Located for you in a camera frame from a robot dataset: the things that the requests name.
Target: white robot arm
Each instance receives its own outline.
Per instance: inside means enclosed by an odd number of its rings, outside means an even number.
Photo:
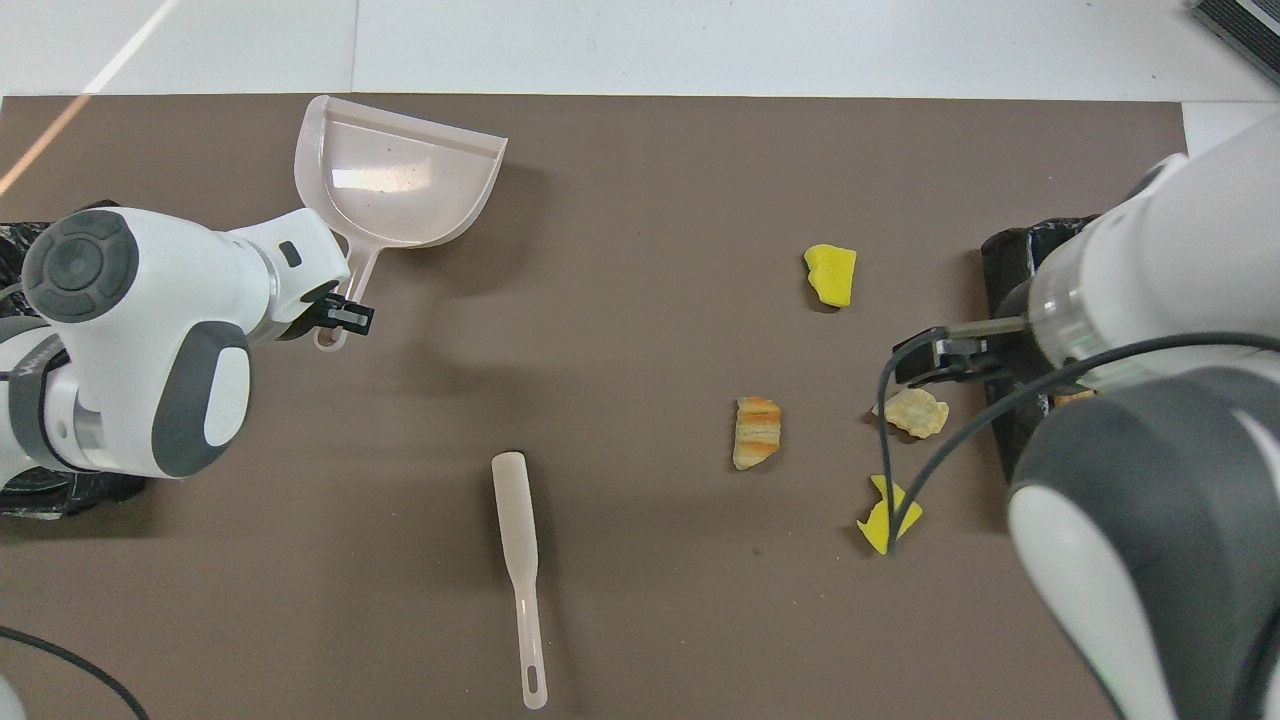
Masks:
[[[1172,156],[1053,250],[1002,318],[908,341],[922,350],[900,382],[1002,365],[1032,383],[1212,333],[1080,377],[1105,392],[1053,410],[1011,479],[1018,555],[1129,720],[1280,717],[1280,341],[1261,342],[1280,338],[1277,160],[1280,115]]]
[[[347,277],[311,210],[230,232],[128,208],[54,223],[23,264],[47,324],[0,323],[0,487],[37,465],[205,468],[244,419],[251,345],[325,323],[367,332],[371,311],[329,295]]]

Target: brown mat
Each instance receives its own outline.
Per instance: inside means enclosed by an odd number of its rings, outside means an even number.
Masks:
[[[0,219],[110,197],[228,229],[298,206],[308,96],[102,97]],[[508,135],[474,228],[383,256],[374,334],[260,348],[211,469],[41,524],[0,521],[0,623],[67,644],[157,719],[520,717],[489,459],[529,455],[541,717],[1097,719],[1023,577],[989,436],[895,560],[864,414],[890,346],[980,316],[978,245],[1117,202],[1183,149],[1175,105],[364,96]],[[6,169],[65,106],[8,99]],[[800,255],[859,251],[824,311]],[[783,448],[732,469],[733,401]],[[952,427],[977,388],[943,387]],[[936,438],[895,441],[900,471]],[[0,644],[32,717],[125,717]]]

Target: spatula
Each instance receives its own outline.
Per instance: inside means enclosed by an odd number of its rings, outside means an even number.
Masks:
[[[520,680],[525,707],[547,705],[547,675],[543,671],[543,635],[538,625],[538,537],[534,534],[534,503],[529,495],[525,456],[503,452],[493,459],[493,491],[498,498],[498,528],[507,573],[516,589],[516,628],[520,634]]]

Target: white tile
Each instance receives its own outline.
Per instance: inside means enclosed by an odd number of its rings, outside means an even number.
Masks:
[[[1190,156],[1280,113],[1280,102],[1184,102],[1183,131]]]
[[[1280,100],[1185,0],[361,0],[353,88]]]
[[[0,94],[78,94],[174,0],[4,0]],[[109,94],[351,87],[357,0],[175,0]]]

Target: yellow sponge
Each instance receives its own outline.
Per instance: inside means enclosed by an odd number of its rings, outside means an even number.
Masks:
[[[835,245],[814,245],[804,251],[809,284],[818,300],[832,307],[847,307],[854,295],[854,261],[858,252]]]
[[[888,489],[884,487],[884,475],[872,475],[872,484],[876,486],[876,489],[881,491],[881,501],[872,507],[872,514],[867,518],[865,523],[858,523],[858,529],[867,536],[867,542],[872,543],[872,547],[874,547],[877,552],[884,555],[888,552]],[[897,487],[897,483],[893,483],[895,511],[902,507],[902,498],[905,496],[906,491]],[[901,538],[902,533],[914,525],[923,514],[924,510],[920,509],[920,503],[913,502],[911,507],[906,511],[906,518],[902,519],[902,525],[897,529],[897,537]]]

